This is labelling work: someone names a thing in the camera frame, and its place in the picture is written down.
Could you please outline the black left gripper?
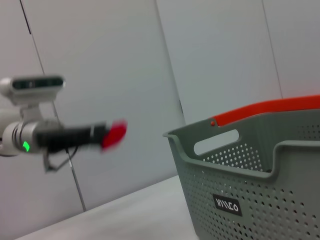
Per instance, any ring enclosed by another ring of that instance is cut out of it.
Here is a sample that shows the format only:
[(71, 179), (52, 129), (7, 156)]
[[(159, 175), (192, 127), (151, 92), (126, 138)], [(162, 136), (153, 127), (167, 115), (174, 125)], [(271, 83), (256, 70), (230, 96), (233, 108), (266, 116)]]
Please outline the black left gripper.
[(39, 130), (36, 133), (36, 143), (49, 153), (83, 145), (101, 145), (108, 127), (105, 122), (95, 123), (91, 127), (67, 127), (52, 130)]

